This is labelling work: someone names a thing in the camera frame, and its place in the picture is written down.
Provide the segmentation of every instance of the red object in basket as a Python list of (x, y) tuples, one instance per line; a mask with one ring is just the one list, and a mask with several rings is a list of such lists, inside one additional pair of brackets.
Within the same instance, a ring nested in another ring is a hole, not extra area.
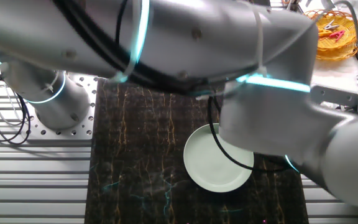
[(339, 39), (345, 34), (344, 30), (341, 31), (337, 31), (337, 32), (333, 32), (331, 35), (329, 35), (329, 37), (337, 37), (335, 42), (338, 42)]

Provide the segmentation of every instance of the black cable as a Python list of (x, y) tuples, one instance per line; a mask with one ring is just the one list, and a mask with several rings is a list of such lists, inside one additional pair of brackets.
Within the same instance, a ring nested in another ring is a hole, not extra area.
[[(220, 115), (221, 114), (221, 107), (220, 107), (220, 105), (218, 103), (218, 99), (216, 98), (216, 96), (213, 97), (213, 101), (214, 101), (215, 108), (218, 110), (218, 113)], [(266, 155), (262, 155), (262, 154), (261, 154), (261, 156), (263, 158), (265, 158), (266, 160), (268, 160), (269, 162), (273, 163), (273, 164), (276, 164), (276, 165), (279, 165), (279, 166), (288, 166), (286, 161), (276, 161), (275, 159), (272, 159), (271, 156), (266, 156)]]
[(218, 113), (220, 115), (221, 114), (221, 106), (219, 106), (218, 99), (216, 98), (216, 96), (214, 96), (213, 98), (214, 98), (215, 108), (218, 110)]
[[(23, 97), (21, 97), (20, 95), (18, 95), (17, 97), (18, 97), (18, 99), (19, 99), (19, 101), (21, 103), (22, 112), (23, 112), (23, 120), (21, 121), (21, 126), (20, 126), (18, 132), (11, 138), (5, 137), (5, 135), (0, 130), (0, 135), (4, 138), (4, 140), (0, 139), (0, 142), (8, 142), (9, 144), (20, 145), (20, 144), (25, 143), (26, 140), (30, 136), (30, 133), (31, 133), (30, 113), (29, 113), (29, 110), (27, 108), (27, 105), (25, 104), (25, 102), (23, 100)], [(28, 127), (28, 130), (26, 132), (26, 137), (24, 138), (24, 140), (22, 142), (13, 142), (12, 140), (14, 140), (21, 133), (21, 131), (23, 130), (23, 127), (24, 127), (24, 124), (25, 124), (25, 121), (26, 121), (26, 117), (27, 117), (27, 121), (29, 122), (29, 127)]]
[(265, 170), (265, 169), (258, 169), (258, 168), (255, 168), (255, 167), (250, 167), (250, 166), (247, 166), (247, 165), (244, 165), (240, 162), (238, 162), (237, 160), (233, 159), (233, 157), (231, 157), (227, 152), (226, 150), (224, 150), (223, 146), (221, 145), (221, 143), (219, 142), (219, 139), (216, 135), (216, 132), (215, 132), (215, 128), (214, 128), (214, 124), (213, 124), (213, 120), (212, 120), (212, 101), (213, 101), (213, 97), (209, 97), (208, 98), (208, 107), (207, 107), (207, 114), (208, 114), (208, 123), (209, 123), (209, 128), (211, 129), (211, 133), (212, 133), (212, 136), (215, 140), (215, 143), (216, 145), (219, 147), (219, 149), (222, 151), (222, 153), (230, 160), (232, 161), (233, 163), (241, 166), (242, 168), (245, 168), (245, 169), (249, 169), (249, 170), (252, 170), (252, 171), (258, 171), (258, 172), (281, 172), (281, 171), (285, 171), (285, 170), (288, 170), (289, 167), (284, 167), (282, 169), (274, 169), (274, 170)]
[[(110, 38), (73, 0), (52, 0), (77, 34), (108, 64), (124, 71), (130, 56)], [(164, 74), (138, 62), (129, 81), (159, 91), (189, 95), (196, 86), (207, 84), (206, 78), (187, 78), (185, 81)]]
[(119, 6), (118, 18), (117, 18), (117, 26), (116, 26), (116, 43), (119, 44), (119, 34), (121, 31), (121, 23), (122, 18), (124, 17), (124, 11), (127, 6), (128, 0), (123, 0), (121, 5)]

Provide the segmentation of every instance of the slatted metal surface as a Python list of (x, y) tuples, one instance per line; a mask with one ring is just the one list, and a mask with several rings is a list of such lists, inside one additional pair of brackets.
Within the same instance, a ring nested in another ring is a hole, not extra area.
[[(71, 75), (71, 79), (87, 87), (91, 102), (95, 103), (96, 95), (91, 91), (96, 89), (97, 82), (93, 77)], [(14, 106), (21, 116), (15, 100)], [(10, 122), (19, 121), (1, 86), (0, 109)], [(86, 119), (86, 122), (86, 129), (92, 130), (93, 120)], [(1, 129), (7, 134), (17, 130), (4, 124), (1, 118), (0, 125), (4, 125)], [(32, 127), (32, 133), (40, 131), (39, 127)], [(0, 144), (0, 224), (84, 223), (90, 156), (91, 138), (71, 136), (71, 139), (56, 141), (33, 137), (33, 141), (20, 147)]]

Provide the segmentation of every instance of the aluminum breadboard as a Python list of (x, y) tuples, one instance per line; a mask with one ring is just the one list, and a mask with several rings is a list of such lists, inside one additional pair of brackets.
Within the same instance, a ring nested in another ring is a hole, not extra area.
[[(32, 119), (29, 140), (20, 147), (0, 144), (0, 223), (84, 223), (98, 82), (90, 75), (69, 77), (82, 85), (90, 98), (88, 115), (81, 123), (52, 131), (38, 121), (27, 104)], [(10, 88), (7, 91), (14, 97)], [(14, 98), (13, 104), (21, 117)], [(0, 112), (9, 122), (19, 121), (3, 82)], [(7, 136), (18, 130), (1, 117), (0, 126)], [(22, 138), (27, 131), (24, 127)]]

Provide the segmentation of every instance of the screw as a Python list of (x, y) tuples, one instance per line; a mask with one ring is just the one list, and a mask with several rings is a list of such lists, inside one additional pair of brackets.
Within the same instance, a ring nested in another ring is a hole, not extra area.
[(194, 27), (191, 29), (191, 36), (193, 39), (198, 40), (202, 38), (203, 33), (201, 32), (200, 28)]
[(62, 57), (74, 60), (77, 58), (77, 52), (73, 49), (67, 49), (62, 52)]
[(181, 72), (179, 72), (178, 77), (179, 78), (187, 78), (187, 77), (189, 77), (189, 74), (186, 71), (181, 71)]

